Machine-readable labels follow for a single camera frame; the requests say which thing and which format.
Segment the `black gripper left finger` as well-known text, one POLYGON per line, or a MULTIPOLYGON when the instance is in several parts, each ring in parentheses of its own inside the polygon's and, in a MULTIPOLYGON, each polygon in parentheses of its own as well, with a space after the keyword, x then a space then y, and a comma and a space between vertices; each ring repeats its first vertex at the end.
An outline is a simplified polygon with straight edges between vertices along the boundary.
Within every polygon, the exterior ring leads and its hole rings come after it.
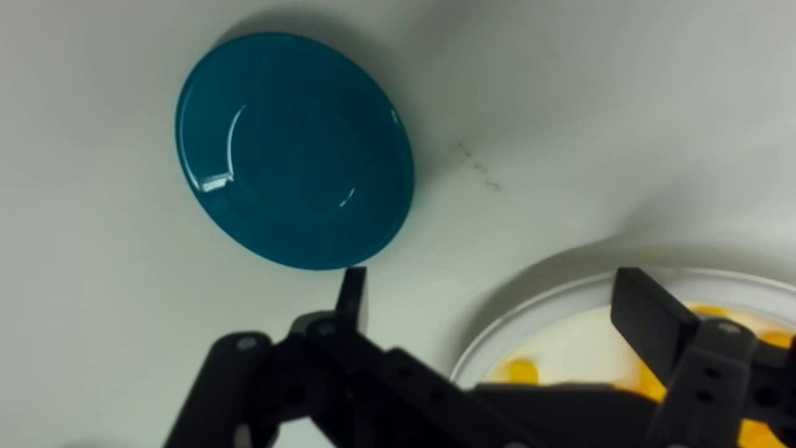
POLYGON ((238 331, 212 343, 165 448, 273 448, 312 422, 337 448, 464 448, 455 388, 405 352, 358 333, 367 271, 348 269, 330 312, 287 338, 238 331))

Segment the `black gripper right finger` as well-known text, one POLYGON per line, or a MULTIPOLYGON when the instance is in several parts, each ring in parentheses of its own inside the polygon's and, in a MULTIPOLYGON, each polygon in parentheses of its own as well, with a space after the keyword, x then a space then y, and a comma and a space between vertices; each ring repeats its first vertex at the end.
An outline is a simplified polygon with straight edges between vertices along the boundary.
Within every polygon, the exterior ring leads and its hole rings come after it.
POLYGON ((796 445, 796 357, 728 318, 701 318, 643 269, 619 269, 613 327, 664 387, 644 448, 738 448, 741 423, 796 445))

